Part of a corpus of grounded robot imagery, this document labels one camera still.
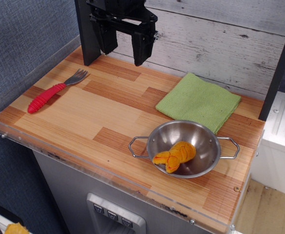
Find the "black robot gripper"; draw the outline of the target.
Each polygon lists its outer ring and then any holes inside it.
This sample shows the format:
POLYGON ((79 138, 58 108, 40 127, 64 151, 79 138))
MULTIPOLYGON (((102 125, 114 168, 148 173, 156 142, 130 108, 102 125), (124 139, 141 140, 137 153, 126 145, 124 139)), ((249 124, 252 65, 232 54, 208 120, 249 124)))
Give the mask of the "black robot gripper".
POLYGON ((144 0, 88 0, 91 22, 99 47, 109 54, 117 46, 116 32, 132 36, 135 66, 151 55, 156 38, 157 16, 145 7, 144 0))

